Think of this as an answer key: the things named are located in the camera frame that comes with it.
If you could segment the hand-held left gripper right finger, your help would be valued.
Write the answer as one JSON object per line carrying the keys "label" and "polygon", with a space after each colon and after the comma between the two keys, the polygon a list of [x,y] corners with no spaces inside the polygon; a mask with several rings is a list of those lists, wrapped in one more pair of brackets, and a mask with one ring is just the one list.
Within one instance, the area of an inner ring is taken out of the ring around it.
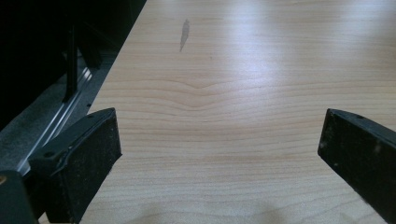
{"label": "hand-held left gripper right finger", "polygon": [[396,224],[396,132],[330,108],[318,155],[388,224]]}

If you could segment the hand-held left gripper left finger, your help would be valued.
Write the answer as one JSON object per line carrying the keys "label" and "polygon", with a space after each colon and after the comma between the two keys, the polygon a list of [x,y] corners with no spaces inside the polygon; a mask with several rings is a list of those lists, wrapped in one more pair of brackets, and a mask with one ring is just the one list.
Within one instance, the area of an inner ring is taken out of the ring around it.
{"label": "hand-held left gripper left finger", "polygon": [[32,154],[29,165],[44,182],[44,211],[49,221],[78,224],[120,157],[113,108],[80,119]]}

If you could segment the black metal stand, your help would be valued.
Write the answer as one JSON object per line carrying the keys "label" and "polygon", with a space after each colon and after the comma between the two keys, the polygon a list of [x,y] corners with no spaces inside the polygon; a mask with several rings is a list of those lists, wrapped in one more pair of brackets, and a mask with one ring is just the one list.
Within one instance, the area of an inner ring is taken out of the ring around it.
{"label": "black metal stand", "polygon": [[74,24],[69,26],[67,33],[67,73],[66,89],[63,102],[69,102],[78,89],[78,46],[76,43],[76,27]]}

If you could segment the silver metal rail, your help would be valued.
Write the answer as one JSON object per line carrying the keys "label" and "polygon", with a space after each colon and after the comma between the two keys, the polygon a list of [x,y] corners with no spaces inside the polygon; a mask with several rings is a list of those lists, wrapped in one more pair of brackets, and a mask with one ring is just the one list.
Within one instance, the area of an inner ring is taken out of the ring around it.
{"label": "silver metal rail", "polygon": [[46,145],[49,140],[53,139],[61,132],[62,128],[70,118],[72,112],[76,108],[78,101],[81,98],[82,92],[90,84],[91,79],[92,72],[88,67],[85,67],[82,70],[81,74],[78,76],[78,89],[67,102],[61,103],[55,115],[46,126],[43,133],[39,135],[38,139],[35,141],[35,144],[32,146],[27,156],[19,162],[17,169],[19,173],[21,173],[22,175],[26,175],[30,171],[30,165],[28,162],[29,157],[38,149]]}

